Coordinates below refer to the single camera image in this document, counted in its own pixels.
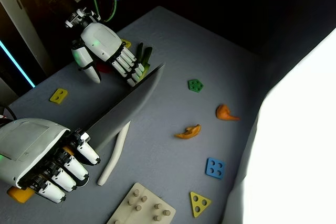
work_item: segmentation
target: table surface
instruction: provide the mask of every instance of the table surface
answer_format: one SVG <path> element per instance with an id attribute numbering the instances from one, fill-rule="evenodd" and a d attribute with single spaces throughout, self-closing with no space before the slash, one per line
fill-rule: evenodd
<path id="1" fill-rule="evenodd" d="M 6 194 L 0 182 L 0 223 L 106 223 L 134 183 L 140 182 L 176 209 L 177 223 L 218 223 L 233 185 L 255 115 L 250 116 L 249 92 L 257 56 L 232 42 L 157 7 L 121 30 L 118 35 L 153 47 L 151 69 L 165 62 L 159 85 L 143 109 L 131 121 L 123 153 L 106 184 L 96 184 L 113 147 L 111 141 L 100 153 L 98 166 L 87 166 L 88 184 L 54 204 L 34 196 L 20 205 Z M 200 80 L 200 93 L 187 81 Z M 48 101 L 57 88 L 68 96 L 61 105 Z M 43 118 L 71 129 L 86 125 L 91 118 L 127 92 L 116 74 L 102 74 L 92 83 L 71 63 L 11 104 L 18 118 Z M 218 120 L 215 110 L 228 104 L 239 122 Z M 190 140 L 175 138 L 191 125 L 202 131 Z M 226 163 L 222 180 L 207 176 L 208 157 Z M 196 219 L 192 216 L 190 192 L 212 200 Z"/>

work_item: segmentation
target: white curved stick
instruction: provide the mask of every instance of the white curved stick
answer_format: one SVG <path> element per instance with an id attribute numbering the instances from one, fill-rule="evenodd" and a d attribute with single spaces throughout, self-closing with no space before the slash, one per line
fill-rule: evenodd
<path id="1" fill-rule="evenodd" d="M 126 139 L 126 135 L 127 135 L 127 131 L 128 128 L 130 126 L 130 122 L 128 122 L 119 132 L 118 137 L 117 137 L 117 141 L 116 141 L 116 145 L 114 146 L 114 150 L 112 153 L 112 156 L 108 162 L 108 164 L 106 165 L 103 173 L 101 174 L 97 184 L 99 186 L 102 186 L 105 184 L 106 180 L 109 178 L 111 172 L 113 171 L 114 167 L 116 166 L 119 157 L 121 155 L 122 152 L 122 148 L 124 147 L 124 142 Z"/>

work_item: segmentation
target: yellow triangle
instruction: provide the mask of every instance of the yellow triangle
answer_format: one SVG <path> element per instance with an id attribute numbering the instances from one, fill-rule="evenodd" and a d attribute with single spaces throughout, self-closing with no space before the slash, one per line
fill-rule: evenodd
<path id="1" fill-rule="evenodd" d="M 205 210 L 205 208 L 211 204 L 211 200 L 194 193 L 193 191 L 190 192 L 190 200 L 195 218 L 197 218 Z"/>

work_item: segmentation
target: white robotic hand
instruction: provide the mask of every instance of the white robotic hand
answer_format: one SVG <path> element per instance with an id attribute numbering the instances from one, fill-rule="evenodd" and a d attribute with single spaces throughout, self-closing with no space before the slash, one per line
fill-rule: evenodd
<path id="1" fill-rule="evenodd" d="M 72 43 L 72 54 L 77 64 L 96 83 L 101 78 L 87 48 L 106 64 L 112 66 L 130 86 L 135 86 L 144 73 L 144 67 L 126 48 L 124 43 L 107 26 L 97 22 L 100 18 L 93 12 L 77 10 L 66 21 L 68 27 L 82 26 L 81 39 Z"/>
<path id="2" fill-rule="evenodd" d="M 87 143 L 90 137 L 44 119 L 19 119 L 0 128 L 0 178 L 19 189 L 59 203 L 65 192 L 89 180 L 80 163 L 95 165 L 98 154 Z"/>

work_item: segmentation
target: led light strip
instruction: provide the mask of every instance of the led light strip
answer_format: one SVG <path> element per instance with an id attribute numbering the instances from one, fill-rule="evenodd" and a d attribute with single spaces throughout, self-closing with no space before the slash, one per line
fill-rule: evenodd
<path id="1" fill-rule="evenodd" d="M 29 84 L 34 88 L 35 85 L 33 84 L 33 82 L 30 80 L 30 78 L 28 77 L 28 75 L 23 71 L 23 69 L 20 67 L 20 65 L 16 62 L 16 60 L 14 59 L 14 57 L 11 55 L 11 53 L 7 50 L 7 48 L 5 47 L 5 45 L 2 43 L 2 41 L 0 40 L 0 46 L 1 48 L 5 51 L 5 53 L 8 55 L 8 57 L 11 59 L 11 61 L 14 63 L 14 65 L 17 67 L 17 69 L 21 72 L 21 74 L 26 78 L 26 80 L 29 82 Z"/>

